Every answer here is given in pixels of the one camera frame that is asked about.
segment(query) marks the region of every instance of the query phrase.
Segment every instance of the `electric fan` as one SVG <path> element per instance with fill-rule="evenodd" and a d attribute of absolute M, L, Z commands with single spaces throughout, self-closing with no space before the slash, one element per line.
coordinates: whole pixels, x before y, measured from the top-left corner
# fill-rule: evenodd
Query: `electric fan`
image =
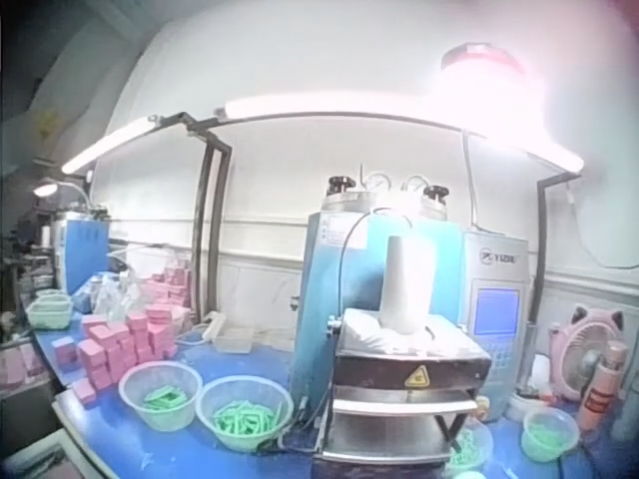
<path fill-rule="evenodd" d="M 555 392 L 571 401 L 581 400 L 599 357 L 612 339 L 621 339 L 623 316 L 619 311 L 577 307 L 571 323 L 550 326 L 550 378 Z"/>

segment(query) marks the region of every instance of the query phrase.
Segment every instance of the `machine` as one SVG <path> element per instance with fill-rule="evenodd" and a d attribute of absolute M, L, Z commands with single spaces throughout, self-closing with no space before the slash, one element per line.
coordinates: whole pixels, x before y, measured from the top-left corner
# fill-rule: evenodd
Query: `machine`
<path fill-rule="evenodd" d="M 421 194 L 354 186 L 348 177 L 331 178 L 321 211 L 309 220 L 291 393 L 308 423 L 321 418 L 317 477 L 352 467 L 426 477 L 447 461 L 480 391 L 496 418 L 514 389 L 527 243 L 448 222 L 444 187 Z M 388 239 L 407 234 L 436 250 L 433 344 L 459 347 L 437 357 L 353 350 L 340 332 L 358 311 L 379 311 Z"/>
<path fill-rule="evenodd" d="M 72 294 L 109 266 L 109 215 L 102 207 L 73 205 L 52 223 L 55 276 L 59 288 Z"/>

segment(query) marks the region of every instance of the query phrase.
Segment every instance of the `blue table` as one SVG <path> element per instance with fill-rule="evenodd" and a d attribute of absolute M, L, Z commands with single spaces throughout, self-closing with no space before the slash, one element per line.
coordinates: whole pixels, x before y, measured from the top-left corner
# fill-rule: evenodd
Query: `blue table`
<path fill-rule="evenodd" d="M 72 336 L 78 333 L 72 329 Z M 57 333 L 39 332 L 41 344 Z M 219 354 L 210 345 L 181 348 L 176 360 L 198 370 L 204 382 L 232 374 L 254 374 L 280 384 L 288 381 L 290 356 L 266 346 L 255 346 L 251 354 Z M 61 371 L 61 380 L 72 380 L 77 372 Z M 302 454 L 253 456 L 227 450 L 198 419 L 186 429 L 161 433 L 150 429 L 120 399 L 116 387 L 99 394 L 85 408 L 71 391 L 56 398 L 64 415 L 65 426 L 74 429 L 86 446 L 119 477 L 224 477 L 228 479 L 268 479 L 309 477 L 311 458 Z M 603 428 L 609 427 L 607 421 Z M 492 458 L 484 466 L 488 478 L 544 479 L 558 478 L 556 462 L 536 464 L 527 459 L 519 447 L 521 424 L 501 419 L 489 425 L 493 440 Z M 613 446 L 600 440 L 591 447 L 597 466 L 605 477 L 615 477 L 627 467 L 635 454 L 636 444 Z M 564 477 L 594 477 L 581 451 L 563 458 Z"/>

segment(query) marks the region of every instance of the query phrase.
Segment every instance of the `yellow warning sticker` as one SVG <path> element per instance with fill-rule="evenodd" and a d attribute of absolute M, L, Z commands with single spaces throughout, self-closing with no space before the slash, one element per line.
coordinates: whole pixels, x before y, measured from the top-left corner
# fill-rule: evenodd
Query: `yellow warning sticker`
<path fill-rule="evenodd" d="M 406 387 L 419 387 L 424 388 L 430 385 L 430 377 L 428 377 L 428 371 L 426 366 L 421 365 L 408 376 L 408 379 L 404 381 Z"/>

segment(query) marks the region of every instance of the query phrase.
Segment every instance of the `pressure gauge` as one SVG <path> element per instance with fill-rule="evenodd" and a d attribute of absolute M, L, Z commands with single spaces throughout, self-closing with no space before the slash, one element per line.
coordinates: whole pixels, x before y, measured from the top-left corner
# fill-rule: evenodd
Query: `pressure gauge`
<path fill-rule="evenodd" d="M 384 173 L 371 173 L 363 181 L 367 192 L 387 192 L 390 190 L 390 178 Z"/>
<path fill-rule="evenodd" d="M 401 189 L 405 192 L 423 193 L 424 188 L 429 185 L 430 182 L 426 177 L 423 177 L 422 175 L 413 175 L 403 182 Z"/>

